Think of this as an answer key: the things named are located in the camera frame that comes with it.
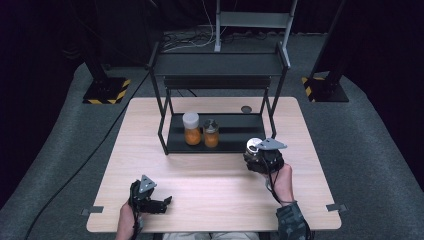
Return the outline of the black stand with striped base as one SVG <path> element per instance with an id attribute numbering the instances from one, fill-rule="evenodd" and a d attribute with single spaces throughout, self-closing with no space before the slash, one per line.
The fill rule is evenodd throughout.
<path id="1" fill-rule="evenodd" d="M 130 80 L 125 77 L 108 77 L 85 35 L 80 36 L 80 49 L 93 78 L 83 97 L 83 102 L 87 104 L 120 103 L 126 94 Z"/>
<path id="2" fill-rule="evenodd" d="M 323 44 L 314 67 L 308 77 L 302 78 L 302 84 L 308 100 L 310 102 L 348 102 L 340 79 L 343 75 L 343 70 L 347 64 L 347 58 L 344 53 L 336 60 L 336 62 L 329 67 L 328 74 L 324 78 L 316 77 L 315 74 L 319 72 L 319 68 L 324 65 L 325 60 L 330 60 L 329 48 L 332 42 L 334 32 L 336 30 L 339 18 L 342 15 L 345 3 L 347 0 L 341 0 L 337 9 L 334 20 L 331 24 L 327 38 Z"/>

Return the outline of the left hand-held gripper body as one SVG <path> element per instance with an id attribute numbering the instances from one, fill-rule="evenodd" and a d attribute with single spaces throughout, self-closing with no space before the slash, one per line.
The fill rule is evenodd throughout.
<path id="1" fill-rule="evenodd" d="M 128 203 L 134 213 L 162 214 L 166 210 L 154 210 L 150 205 L 151 198 L 157 184 L 146 175 L 140 180 L 136 180 L 130 186 L 130 196 Z"/>

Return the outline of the silver-lid jar of beige powder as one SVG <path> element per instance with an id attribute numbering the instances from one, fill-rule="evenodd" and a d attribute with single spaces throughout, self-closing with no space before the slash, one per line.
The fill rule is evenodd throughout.
<path id="1" fill-rule="evenodd" d="M 258 144 L 262 142 L 260 138 L 251 138 L 246 143 L 246 153 L 255 156 L 259 152 Z"/>

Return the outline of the grey metal stand frame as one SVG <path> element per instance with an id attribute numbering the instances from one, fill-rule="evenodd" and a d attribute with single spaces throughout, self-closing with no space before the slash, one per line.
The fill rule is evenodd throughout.
<path id="1" fill-rule="evenodd" d="M 287 43 L 291 33 L 292 24 L 297 8 L 298 0 L 292 0 L 288 12 L 283 13 L 262 13 L 262 12 L 235 12 L 222 11 L 221 0 L 216 0 L 215 11 L 215 45 L 214 51 L 221 51 L 221 28 L 241 27 L 241 28 L 273 28 L 284 29 L 284 38 L 280 42 L 279 49 L 282 51 L 285 63 L 291 67 L 287 51 Z"/>

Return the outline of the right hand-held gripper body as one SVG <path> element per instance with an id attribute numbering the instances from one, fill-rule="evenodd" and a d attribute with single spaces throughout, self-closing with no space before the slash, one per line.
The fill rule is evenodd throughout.
<path id="1" fill-rule="evenodd" d="M 257 145 L 259 152 L 257 155 L 251 157 L 250 171 L 260 174 L 272 174 L 279 171 L 284 166 L 284 159 L 281 149 L 285 149 L 286 145 L 273 138 L 262 140 Z"/>

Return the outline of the silver-lid jar of orange powder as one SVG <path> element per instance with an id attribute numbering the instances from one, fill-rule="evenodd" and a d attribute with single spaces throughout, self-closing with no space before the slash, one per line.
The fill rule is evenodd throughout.
<path id="1" fill-rule="evenodd" d="M 205 145 L 214 148 L 219 143 L 219 125 L 214 119 L 207 119 L 203 124 Z"/>

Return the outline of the black metal shelf rack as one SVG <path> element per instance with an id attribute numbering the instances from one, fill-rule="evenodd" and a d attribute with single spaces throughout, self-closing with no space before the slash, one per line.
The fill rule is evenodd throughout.
<path id="1" fill-rule="evenodd" d="M 157 81 L 162 80 L 165 96 L 156 97 L 161 120 L 158 137 L 165 153 L 242 153 L 246 142 L 253 137 L 275 137 L 273 115 L 276 111 L 286 73 L 290 67 L 279 49 L 255 53 L 164 53 L 159 44 L 154 46 L 147 69 L 153 89 L 159 91 Z M 276 79 L 274 98 L 268 91 Z M 236 104 L 233 99 L 222 97 L 195 97 L 185 100 L 182 108 L 175 110 L 171 97 L 174 90 L 262 90 L 263 98 L 258 106 L 246 100 Z M 252 112 L 244 114 L 242 106 L 250 106 Z M 219 143 L 208 148 L 203 143 L 190 146 L 184 141 L 182 115 L 188 111 L 200 115 L 200 120 L 214 119 L 219 125 Z M 271 132 L 265 131 L 268 119 Z"/>

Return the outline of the white-lid jar of orange powder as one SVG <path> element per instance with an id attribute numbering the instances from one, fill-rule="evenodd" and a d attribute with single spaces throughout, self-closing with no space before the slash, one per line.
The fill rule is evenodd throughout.
<path id="1" fill-rule="evenodd" d="M 191 146 L 199 144 L 201 142 L 199 115 L 195 112 L 187 112 L 183 114 L 182 120 L 185 142 Z"/>

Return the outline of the person's light trousers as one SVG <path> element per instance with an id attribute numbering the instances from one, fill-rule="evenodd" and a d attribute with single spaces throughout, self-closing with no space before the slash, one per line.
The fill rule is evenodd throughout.
<path id="1" fill-rule="evenodd" d="M 255 232 L 165 233 L 162 240 L 260 240 Z"/>

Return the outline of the person's left hand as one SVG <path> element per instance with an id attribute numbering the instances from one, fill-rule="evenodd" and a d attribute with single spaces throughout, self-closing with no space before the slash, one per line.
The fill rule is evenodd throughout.
<path id="1" fill-rule="evenodd" d="M 128 203 L 124 203 L 120 209 L 120 216 L 118 220 L 118 233 L 129 233 L 135 224 L 133 210 Z"/>

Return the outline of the person's right hand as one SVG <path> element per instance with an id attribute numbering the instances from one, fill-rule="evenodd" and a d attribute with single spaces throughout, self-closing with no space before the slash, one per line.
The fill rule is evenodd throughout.
<path id="1" fill-rule="evenodd" d="M 271 194 L 282 206 L 288 206 L 295 202 L 290 165 L 285 164 L 278 172 L 268 174 L 266 180 Z"/>

